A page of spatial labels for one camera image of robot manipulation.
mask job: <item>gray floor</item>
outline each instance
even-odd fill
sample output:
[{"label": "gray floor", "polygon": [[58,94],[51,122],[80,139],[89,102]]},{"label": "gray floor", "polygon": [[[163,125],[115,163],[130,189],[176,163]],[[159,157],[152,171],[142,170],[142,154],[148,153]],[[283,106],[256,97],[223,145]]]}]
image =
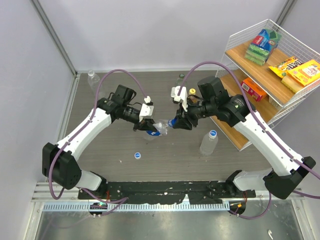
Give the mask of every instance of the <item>gray floor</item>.
[{"label": "gray floor", "polygon": [[[268,201],[247,203],[247,216],[260,214]],[[245,220],[226,211],[115,212],[90,218],[87,212],[44,212],[36,240],[302,240],[290,200],[272,201],[262,218]]]},{"label": "gray floor", "polygon": [[[180,73],[133,73],[154,102],[155,119],[172,119],[175,116],[178,105],[170,101],[169,91]],[[213,71],[196,71],[191,75],[188,87],[195,88],[199,80],[214,74]],[[103,86],[109,93],[114,92],[119,84],[137,91],[133,102],[143,102],[138,86],[124,73],[114,73]],[[87,75],[82,74],[68,133],[89,114],[93,103],[94,96],[87,83]],[[270,167],[254,146],[239,152],[209,118],[199,120],[198,127],[192,131],[173,130],[168,136],[149,142],[143,138],[143,132],[134,132],[132,128],[132,123],[116,120],[83,152],[80,167],[109,181],[224,180],[235,170],[254,171]],[[199,154],[199,146],[204,134],[211,129],[218,131],[219,142],[212,156],[203,157]],[[141,153],[141,159],[134,158],[136,152]]]}]

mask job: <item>white bottle cap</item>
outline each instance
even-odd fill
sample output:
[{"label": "white bottle cap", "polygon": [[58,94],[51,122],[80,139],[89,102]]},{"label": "white bottle cap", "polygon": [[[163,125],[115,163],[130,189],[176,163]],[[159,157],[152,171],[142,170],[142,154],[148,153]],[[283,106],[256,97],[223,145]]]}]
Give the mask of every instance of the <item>white bottle cap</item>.
[{"label": "white bottle cap", "polygon": [[216,132],[215,130],[211,130],[211,131],[209,132],[209,138],[215,139],[216,136],[217,136],[217,132]]},{"label": "white bottle cap", "polygon": [[140,158],[141,158],[140,152],[136,152],[136,153],[134,154],[134,158],[135,158],[135,159],[140,159]]}]

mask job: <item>blue label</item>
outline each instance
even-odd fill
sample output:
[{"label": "blue label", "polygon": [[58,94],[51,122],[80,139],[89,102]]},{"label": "blue label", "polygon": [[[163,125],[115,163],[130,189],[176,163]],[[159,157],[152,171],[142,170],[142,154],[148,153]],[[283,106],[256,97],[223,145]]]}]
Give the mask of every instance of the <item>blue label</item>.
[{"label": "blue label", "polygon": [[161,136],[161,133],[158,131],[146,131],[147,134],[151,135],[151,136]]}]

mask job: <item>bottle cap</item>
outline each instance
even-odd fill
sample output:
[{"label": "bottle cap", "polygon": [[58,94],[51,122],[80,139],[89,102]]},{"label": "bottle cap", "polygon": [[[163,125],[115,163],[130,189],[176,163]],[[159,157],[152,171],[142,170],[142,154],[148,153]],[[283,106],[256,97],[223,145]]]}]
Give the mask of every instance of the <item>bottle cap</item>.
[{"label": "bottle cap", "polygon": [[174,125],[175,125],[175,123],[176,123],[176,121],[177,121],[176,118],[174,118],[174,119],[172,119],[172,120],[169,120],[169,121],[168,121],[168,126],[171,127],[171,128],[173,128]]},{"label": "bottle cap", "polygon": [[217,132],[216,132],[215,130],[211,130],[211,131],[209,132],[209,138],[215,139],[216,136],[217,136]]},{"label": "bottle cap", "polygon": [[95,75],[95,71],[93,71],[93,70],[89,70],[88,71],[88,75],[90,76],[90,77],[92,77],[93,75]]},{"label": "bottle cap", "polygon": [[134,158],[135,158],[135,159],[140,159],[140,158],[141,158],[140,152],[136,152],[136,153],[134,154]]},{"label": "bottle cap", "polygon": [[189,89],[189,94],[195,95],[196,94],[196,90],[194,88],[190,88]]}]

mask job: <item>wooden shelf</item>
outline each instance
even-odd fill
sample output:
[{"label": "wooden shelf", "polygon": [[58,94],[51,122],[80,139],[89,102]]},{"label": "wooden shelf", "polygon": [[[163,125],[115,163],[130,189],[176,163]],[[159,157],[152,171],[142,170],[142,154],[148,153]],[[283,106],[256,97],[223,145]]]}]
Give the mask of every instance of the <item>wooden shelf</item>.
[{"label": "wooden shelf", "polygon": [[[241,69],[235,70],[234,73],[240,83],[248,77]],[[220,79],[229,95],[234,96],[237,94],[241,94],[238,85],[230,74],[225,75]],[[261,101],[255,101],[249,94],[246,94],[246,96],[248,97],[249,101],[255,106],[257,111],[261,114],[261,117],[266,123],[271,120],[274,115],[277,114],[278,110],[269,103],[268,97],[264,98]],[[227,123],[219,121],[215,116],[212,117],[212,119],[239,150],[241,150],[243,146],[248,142],[248,139],[245,138],[245,136],[243,136],[240,132],[235,130],[234,127],[230,127]]]},{"label": "wooden shelf", "polygon": [[285,105],[294,96],[294,93],[283,85],[281,78],[268,67],[278,65],[291,56],[287,56],[280,49],[276,48],[270,55],[268,61],[263,66],[259,66],[245,58],[250,43],[251,40],[227,50],[225,54],[238,65],[242,71],[259,84],[268,95],[275,99],[280,105]]}]

